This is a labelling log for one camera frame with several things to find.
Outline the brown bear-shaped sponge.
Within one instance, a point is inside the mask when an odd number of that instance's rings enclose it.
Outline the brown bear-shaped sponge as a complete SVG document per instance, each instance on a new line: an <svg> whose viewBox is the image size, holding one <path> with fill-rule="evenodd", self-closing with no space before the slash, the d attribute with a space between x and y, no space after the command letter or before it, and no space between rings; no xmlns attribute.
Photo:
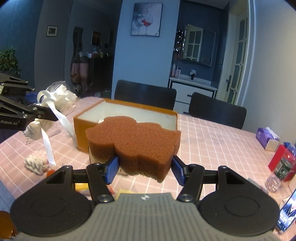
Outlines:
<svg viewBox="0 0 296 241"><path fill-rule="evenodd" d="M181 131L167 130L158 123L138 123L128 116L112 116L88 128L86 138L95 162L106 163L118 156L126 174L161 183L178 153Z"/></svg>

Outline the clear bag with white ribbon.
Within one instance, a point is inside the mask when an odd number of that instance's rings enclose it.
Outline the clear bag with white ribbon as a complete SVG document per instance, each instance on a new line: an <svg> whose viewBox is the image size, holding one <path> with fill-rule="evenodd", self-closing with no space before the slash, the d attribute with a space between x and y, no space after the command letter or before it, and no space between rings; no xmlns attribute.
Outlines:
<svg viewBox="0 0 296 241"><path fill-rule="evenodd" d="M72 138L74 144L77 144L74 127L66 118L66 114L73 109L73 104L77 95L68 90L63 81L51 84L46 90L37 94L37 105L48 107L58 118L59 123ZM25 137L31 140L43 139L47 158L50 166L56 166L53 151L51 148L47 131L54 125L53 121L36 118L31 122L23 132Z"/></svg>

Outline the pink white crochet toy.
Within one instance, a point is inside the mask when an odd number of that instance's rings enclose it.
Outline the pink white crochet toy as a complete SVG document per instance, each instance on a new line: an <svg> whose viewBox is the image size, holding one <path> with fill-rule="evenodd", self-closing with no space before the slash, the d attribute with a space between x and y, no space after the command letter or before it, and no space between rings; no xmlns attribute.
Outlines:
<svg viewBox="0 0 296 241"><path fill-rule="evenodd" d="M45 151L35 151L24 160L25 167L37 175L43 175L49 169L49 161Z"/></svg>

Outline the pink checked tablecloth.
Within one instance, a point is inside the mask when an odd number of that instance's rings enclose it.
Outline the pink checked tablecloth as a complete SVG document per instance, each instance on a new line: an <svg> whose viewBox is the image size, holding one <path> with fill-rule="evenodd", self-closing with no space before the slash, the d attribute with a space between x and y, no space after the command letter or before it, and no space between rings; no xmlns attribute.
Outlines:
<svg viewBox="0 0 296 241"><path fill-rule="evenodd" d="M78 100L74 104L74 109L70 111L69 120L73 122L74 115L100 101L102 105L107 104L102 98L97 97ZM186 164L196 163L213 170L226 165L260 185L263 185L270 175L267 165L273 153L261 146L254 133L181 114L178 114L178 127L182 132L178 156ZM53 134L50 141L57 164L73 164L73 167L78 169L90 164L88 154L73 147L72 139L65 131L54 135L58 130L62 130L62 126L56 123L53 130L49 131L49 136ZM1 182L13 198L19 197L45 178L45 175L39 176L29 171L23 164L24 157L43 148L42 140L27 141L22 132L1 143ZM118 190L124 189L138 193L170 192L173 197L177 197L181 191L181 186L173 180L171 171L162 184L142 176L118 175L112 188L116 194ZM287 183L282 184L276 193L270 193L278 203L290 194ZM209 228L201 231L196 239L190 240L226 240L222 238L222 234L215 237L214 231L210 231Z"/></svg>

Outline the orange storage box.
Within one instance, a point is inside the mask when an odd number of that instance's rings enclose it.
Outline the orange storage box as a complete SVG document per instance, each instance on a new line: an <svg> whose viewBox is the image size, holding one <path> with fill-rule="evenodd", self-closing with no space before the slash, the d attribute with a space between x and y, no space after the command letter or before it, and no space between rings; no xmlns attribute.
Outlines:
<svg viewBox="0 0 296 241"><path fill-rule="evenodd" d="M73 117L77 149L88 153L86 129L110 116L128 116L138 123L158 123L162 128L178 130L177 112L144 104L99 97L85 97L76 102L78 113Z"/></svg>

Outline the right black chair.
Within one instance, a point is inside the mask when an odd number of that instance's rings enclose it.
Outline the right black chair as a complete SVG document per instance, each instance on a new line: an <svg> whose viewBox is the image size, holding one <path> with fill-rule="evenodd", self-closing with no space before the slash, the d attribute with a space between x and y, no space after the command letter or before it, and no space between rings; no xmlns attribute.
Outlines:
<svg viewBox="0 0 296 241"><path fill-rule="evenodd" d="M195 118L242 129L247 110L244 107L194 92L189 105L189 114Z"/></svg>

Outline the black chair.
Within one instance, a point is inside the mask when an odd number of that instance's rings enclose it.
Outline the black chair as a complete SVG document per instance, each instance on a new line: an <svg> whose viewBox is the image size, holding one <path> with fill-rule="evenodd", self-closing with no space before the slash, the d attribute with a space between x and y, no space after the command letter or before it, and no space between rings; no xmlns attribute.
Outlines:
<svg viewBox="0 0 296 241"><path fill-rule="evenodd" d="M189 114L195 118L242 129L247 110L244 107L194 92L189 105Z"/></svg>
<svg viewBox="0 0 296 241"><path fill-rule="evenodd" d="M176 96L172 88L118 80L114 99L173 110Z"/></svg>

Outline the left black chair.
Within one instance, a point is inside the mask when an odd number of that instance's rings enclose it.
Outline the left black chair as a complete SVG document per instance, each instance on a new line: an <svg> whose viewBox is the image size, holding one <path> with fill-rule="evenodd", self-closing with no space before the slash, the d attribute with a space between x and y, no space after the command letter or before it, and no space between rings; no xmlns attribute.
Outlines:
<svg viewBox="0 0 296 241"><path fill-rule="evenodd" d="M176 96L172 88L118 80L114 99L173 110Z"/></svg>

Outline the white vanity cabinet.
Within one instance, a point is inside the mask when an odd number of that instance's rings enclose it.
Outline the white vanity cabinet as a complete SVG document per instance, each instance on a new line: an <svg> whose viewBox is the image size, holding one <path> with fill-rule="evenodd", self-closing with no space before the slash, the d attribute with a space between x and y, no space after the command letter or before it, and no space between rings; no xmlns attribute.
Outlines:
<svg viewBox="0 0 296 241"><path fill-rule="evenodd" d="M177 91L174 111L179 114L189 113L189 105L194 92L215 98L217 88L211 85L211 81L201 78L191 80L191 77L181 75L180 78L170 77L168 88Z"/></svg>

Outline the purple tissue pack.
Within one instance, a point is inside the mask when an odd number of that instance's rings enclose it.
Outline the purple tissue pack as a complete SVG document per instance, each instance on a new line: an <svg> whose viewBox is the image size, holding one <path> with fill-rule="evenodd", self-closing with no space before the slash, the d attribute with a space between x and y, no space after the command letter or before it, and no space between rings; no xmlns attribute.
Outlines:
<svg viewBox="0 0 296 241"><path fill-rule="evenodd" d="M258 128L256 138L267 151L275 152L280 143L280 137L270 128Z"/></svg>

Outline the clear plastic water bottle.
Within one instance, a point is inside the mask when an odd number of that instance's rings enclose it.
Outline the clear plastic water bottle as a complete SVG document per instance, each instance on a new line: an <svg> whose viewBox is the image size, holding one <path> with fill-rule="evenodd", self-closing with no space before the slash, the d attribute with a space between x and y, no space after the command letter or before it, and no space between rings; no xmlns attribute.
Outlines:
<svg viewBox="0 0 296 241"><path fill-rule="evenodd" d="M276 192L295 165L295 141L285 149L278 164L267 178L265 187L270 192Z"/></svg>

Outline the smartphone on stand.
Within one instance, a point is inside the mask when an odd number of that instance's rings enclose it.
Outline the smartphone on stand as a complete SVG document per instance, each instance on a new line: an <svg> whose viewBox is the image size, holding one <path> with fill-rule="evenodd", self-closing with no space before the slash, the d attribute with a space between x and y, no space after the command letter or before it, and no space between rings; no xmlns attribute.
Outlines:
<svg viewBox="0 0 296 241"><path fill-rule="evenodd" d="M295 221L295 190L287 202L280 209L280 217L277 221L276 230L285 232Z"/></svg>

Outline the small framed wall picture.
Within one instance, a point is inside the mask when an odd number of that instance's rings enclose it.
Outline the small framed wall picture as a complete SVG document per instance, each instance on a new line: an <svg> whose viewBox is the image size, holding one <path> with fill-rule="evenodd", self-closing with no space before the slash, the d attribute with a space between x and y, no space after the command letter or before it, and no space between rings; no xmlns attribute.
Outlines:
<svg viewBox="0 0 296 241"><path fill-rule="evenodd" d="M57 32L58 32L57 26L47 26L46 36L47 37L56 37Z"/></svg>

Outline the wall mirror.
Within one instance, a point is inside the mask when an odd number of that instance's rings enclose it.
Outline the wall mirror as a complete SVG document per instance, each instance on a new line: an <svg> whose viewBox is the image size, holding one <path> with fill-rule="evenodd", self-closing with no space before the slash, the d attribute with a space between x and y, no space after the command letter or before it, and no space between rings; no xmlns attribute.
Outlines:
<svg viewBox="0 0 296 241"><path fill-rule="evenodd" d="M185 27L182 58L211 66L215 42L215 32L188 24Z"/></svg>

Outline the wine glass wall picture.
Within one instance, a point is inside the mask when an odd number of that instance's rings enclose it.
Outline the wine glass wall picture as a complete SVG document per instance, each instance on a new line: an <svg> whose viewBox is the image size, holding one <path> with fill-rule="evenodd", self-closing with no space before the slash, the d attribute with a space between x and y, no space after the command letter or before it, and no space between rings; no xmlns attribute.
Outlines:
<svg viewBox="0 0 296 241"><path fill-rule="evenodd" d="M162 10L162 3L135 3L130 35L159 37Z"/></svg>

